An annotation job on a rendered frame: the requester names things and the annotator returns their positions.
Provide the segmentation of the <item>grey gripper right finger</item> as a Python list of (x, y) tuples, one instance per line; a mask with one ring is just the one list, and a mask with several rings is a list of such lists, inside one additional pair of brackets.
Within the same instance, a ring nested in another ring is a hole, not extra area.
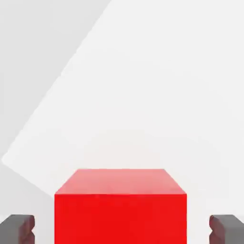
[(211, 215), (209, 244), (244, 244), (244, 223), (232, 214)]

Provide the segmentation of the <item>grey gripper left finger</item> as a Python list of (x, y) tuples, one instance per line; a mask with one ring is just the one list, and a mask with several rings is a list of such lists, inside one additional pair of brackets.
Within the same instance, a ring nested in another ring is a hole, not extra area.
[(0, 244), (35, 244), (33, 215), (12, 214), (0, 223)]

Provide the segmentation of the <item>small red cube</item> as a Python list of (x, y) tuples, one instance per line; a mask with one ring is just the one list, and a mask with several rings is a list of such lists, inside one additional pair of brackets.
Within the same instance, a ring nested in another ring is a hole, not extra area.
[(55, 193), (54, 244), (187, 244), (187, 195), (163, 169), (79, 169)]

